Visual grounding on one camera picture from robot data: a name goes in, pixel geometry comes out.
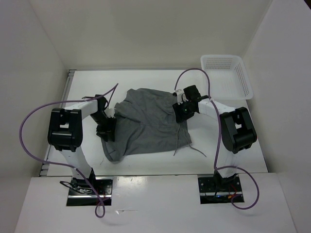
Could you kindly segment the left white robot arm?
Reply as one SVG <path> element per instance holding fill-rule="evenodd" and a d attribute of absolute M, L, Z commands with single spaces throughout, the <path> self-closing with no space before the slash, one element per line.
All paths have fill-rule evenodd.
<path fill-rule="evenodd" d="M 80 194 L 91 194 L 97 188 L 94 170 L 81 147 L 83 119 L 91 117 L 97 124 L 96 135 L 104 142 L 113 142 L 117 120 L 106 115 L 107 107 L 107 99 L 96 95 L 70 107 L 54 108 L 51 112 L 48 143 L 60 151 L 72 171 L 72 181 L 61 184 Z"/>

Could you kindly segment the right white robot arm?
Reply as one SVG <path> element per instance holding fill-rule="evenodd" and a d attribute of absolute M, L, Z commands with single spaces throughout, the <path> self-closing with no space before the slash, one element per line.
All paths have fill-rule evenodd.
<path fill-rule="evenodd" d="M 177 97 L 177 103 L 173 105 L 177 123 L 185 122 L 195 113 L 217 121 L 219 136 L 213 165 L 213 185 L 219 191 L 226 190 L 237 176 L 241 160 L 239 152 L 249 149 L 257 140 L 247 108 L 233 108 L 207 95 L 201 96 L 195 85 L 176 90 L 173 95 Z"/>

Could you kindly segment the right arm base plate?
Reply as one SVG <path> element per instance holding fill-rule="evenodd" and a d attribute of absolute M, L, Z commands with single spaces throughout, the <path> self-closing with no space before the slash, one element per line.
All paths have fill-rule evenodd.
<path fill-rule="evenodd" d="M 240 178 L 236 176 L 227 186 L 219 187 L 213 175 L 198 176 L 200 204 L 219 204 L 244 202 Z"/>

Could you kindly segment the grey shorts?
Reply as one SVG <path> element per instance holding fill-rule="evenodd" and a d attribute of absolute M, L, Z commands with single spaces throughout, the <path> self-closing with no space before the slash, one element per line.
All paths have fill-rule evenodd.
<path fill-rule="evenodd" d="M 102 142 L 106 158 L 118 163 L 127 155 L 176 151 L 190 146 L 187 123 L 176 122 L 173 109 L 176 103 L 177 98 L 170 92 L 128 90 L 126 98 L 114 107 L 115 140 Z"/>

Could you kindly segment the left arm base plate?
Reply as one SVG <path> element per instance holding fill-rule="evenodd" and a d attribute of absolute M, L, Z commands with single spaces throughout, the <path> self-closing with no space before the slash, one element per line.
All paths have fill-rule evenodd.
<path fill-rule="evenodd" d="M 91 188 L 74 188 L 68 182 L 62 183 L 69 188 L 66 206 L 96 206 L 100 203 Z M 94 187 L 104 201 L 104 204 L 110 206 L 112 201 L 113 177 L 97 177 Z"/>

